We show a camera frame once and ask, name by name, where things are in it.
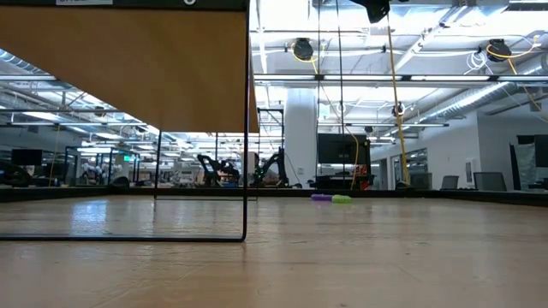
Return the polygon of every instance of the green object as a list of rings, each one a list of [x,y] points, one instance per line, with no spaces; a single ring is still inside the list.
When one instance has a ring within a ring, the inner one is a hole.
[[[331,199],[331,202],[336,204],[350,204],[352,203],[352,198],[349,196],[335,195]]]

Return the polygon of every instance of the sign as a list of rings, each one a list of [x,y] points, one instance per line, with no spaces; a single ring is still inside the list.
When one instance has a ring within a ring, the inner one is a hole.
[[[114,0],[56,0],[57,5],[112,5]]]

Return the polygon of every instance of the black metal frame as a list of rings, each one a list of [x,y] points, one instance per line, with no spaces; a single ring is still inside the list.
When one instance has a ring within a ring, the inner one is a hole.
[[[87,6],[59,6],[56,0],[0,0],[2,6],[40,6],[52,7],[58,9],[78,8],[78,9],[174,9],[174,10],[192,10],[192,11],[224,11],[241,12],[246,15],[246,32],[242,35],[245,39],[245,91],[244,99],[244,159],[243,159],[243,211],[242,211],[242,231],[238,236],[226,235],[84,235],[84,234],[0,234],[0,240],[41,240],[41,241],[136,241],[136,242],[217,242],[217,243],[241,243],[247,238],[247,154],[249,152],[249,74],[250,67],[247,64],[249,59],[249,6],[250,0],[196,0],[194,5],[186,5],[182,0],[113,0],[112,5],[87,5]],[[161,155],[162,132],[158,136],[157,151],[157,175],[154,186],[155,206],[158,197],[158,171],[159,159]]]

